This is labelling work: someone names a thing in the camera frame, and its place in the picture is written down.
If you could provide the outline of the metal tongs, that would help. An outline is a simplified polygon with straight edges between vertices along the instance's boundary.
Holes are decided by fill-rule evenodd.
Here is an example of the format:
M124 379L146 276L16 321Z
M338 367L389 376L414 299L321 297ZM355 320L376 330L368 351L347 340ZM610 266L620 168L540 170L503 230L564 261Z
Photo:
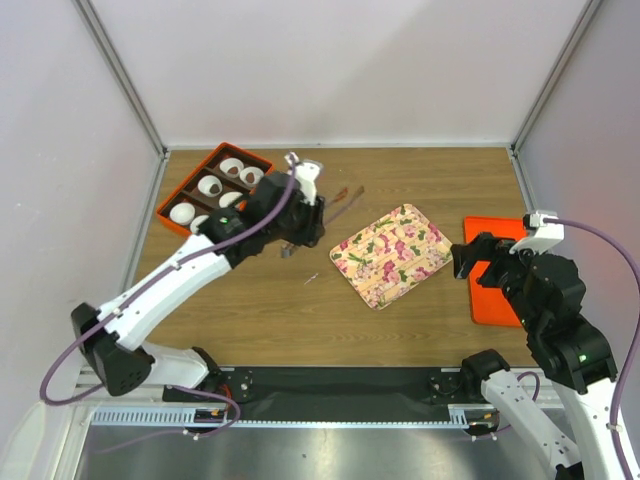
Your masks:
M328 227L340 215L348 211L364 192L365 188L363 186L357 187L354 193L349 193L347 188L341 190L326 204L325 212L329 213L329 215L324 218L324 226ZM292 243L286 244L281 248L281 258L287 259L292 257L298 249L298 245Z

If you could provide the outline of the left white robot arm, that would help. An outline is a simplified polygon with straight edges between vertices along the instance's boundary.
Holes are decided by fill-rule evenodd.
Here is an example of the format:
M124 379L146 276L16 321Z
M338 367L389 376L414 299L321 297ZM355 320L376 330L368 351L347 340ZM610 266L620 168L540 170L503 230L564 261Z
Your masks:
M143 384L185 387L198 400L218 393L217 366L203 349L161 347L147 338L189 297L267 244L315 246L325 232L320 172L318 164L302 162L263 177L243 207L213 210L170 258L119 298L74 309L80 351L110 395Z

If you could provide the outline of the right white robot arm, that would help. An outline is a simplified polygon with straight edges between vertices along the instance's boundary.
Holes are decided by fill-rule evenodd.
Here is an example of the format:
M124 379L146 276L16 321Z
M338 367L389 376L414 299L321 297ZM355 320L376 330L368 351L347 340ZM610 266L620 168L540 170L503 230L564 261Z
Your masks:
M497 288L518 316L527 347L560 398L575 438L568 440L525 394L494 349L461 363L462 394L487 400L510 423L552 479L636 479L635 459L614 394L622 385L608 340L581 313L586 286L574 261L517 252L511 239L481 233L451 248L453 272L465 279L488 264L478 282Z

